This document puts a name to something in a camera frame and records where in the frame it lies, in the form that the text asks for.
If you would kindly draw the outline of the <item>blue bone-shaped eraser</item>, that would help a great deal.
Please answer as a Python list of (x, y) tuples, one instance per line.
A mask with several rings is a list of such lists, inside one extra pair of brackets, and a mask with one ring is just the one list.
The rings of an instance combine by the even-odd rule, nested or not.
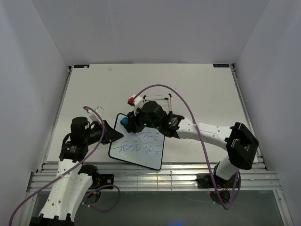
[(123, 126), (126, 126), (128, 124), (128, 118), (127, 117), (124, 117), (121, 121), (120, 121), (120, 124), (123, 125)]

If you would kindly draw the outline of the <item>small black-framed whiteboard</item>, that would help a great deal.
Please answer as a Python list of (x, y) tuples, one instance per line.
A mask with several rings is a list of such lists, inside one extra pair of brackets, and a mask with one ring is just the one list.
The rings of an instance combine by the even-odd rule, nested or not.
[(124, 114), (116, 117), (114, 129), (124, 136), (110, 144), (108, 155), (110, 158), (161, 170), (165, 136), (153, 128), (144, 128), (139, 133), (128, 133), (121, 125)]

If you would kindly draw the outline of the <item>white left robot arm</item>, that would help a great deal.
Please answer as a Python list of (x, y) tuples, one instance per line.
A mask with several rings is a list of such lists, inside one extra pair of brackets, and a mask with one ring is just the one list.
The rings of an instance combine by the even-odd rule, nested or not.
[(89, 196), (100, 196), (102, 189), (113, 189), (106, 182), (112, 175), (101, 175), (96, 166), (85, 165), (83, 160), (90, 145), (106, 145), (123, 138), (107, 121), (89, 122), (86, 117), (71, 121), (71, 131), (65, 136), (59, 155), (56, 179), (50, 194), (31, 226), (72, 226), (79, 205)]

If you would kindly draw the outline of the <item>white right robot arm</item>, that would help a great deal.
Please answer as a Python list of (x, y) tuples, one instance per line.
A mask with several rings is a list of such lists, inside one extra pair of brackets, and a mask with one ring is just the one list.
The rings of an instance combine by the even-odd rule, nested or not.
[(257, 138), (240, 122), (230, 127), (195, 124), (182, 115), (164, 111), (156, 101), (129, 112), (120, 123), (128, 133), (152, 128), (166, 137), (203, 141), (225, 150), (227, 156), (217, 163), (213, 173), (197, 180), (201, 188), (223, 187), (233, 182), (240, 170), (250, 170), (259, 146)]

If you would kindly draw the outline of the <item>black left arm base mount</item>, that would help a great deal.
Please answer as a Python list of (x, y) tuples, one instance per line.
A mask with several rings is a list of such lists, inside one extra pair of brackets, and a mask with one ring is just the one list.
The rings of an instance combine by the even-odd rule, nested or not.
[(114, 183), (114, 174), (101, 174), (98, 172), (98, 168), (91, 164), (83, 165), (78, 174), (88, 174), (92, 177), (92, 185), (89, 189), (96, 189)]

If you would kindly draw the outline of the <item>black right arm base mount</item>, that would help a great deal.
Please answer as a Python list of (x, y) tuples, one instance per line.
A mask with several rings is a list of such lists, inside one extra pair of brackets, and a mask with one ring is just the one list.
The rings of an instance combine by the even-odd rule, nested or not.
[[(214, 181), (216, 183), (216, 186), (219, 188), (223, 185), (223, 182), (218, 179), (218, 177), (213, 174)], [(213, 188), (213, 180), (210, 176), (210, 174), (204, 174), (204, 173), (199, 173), (196, 175), (195, 181), (197, 182), (197, 187), (198, 188)]]

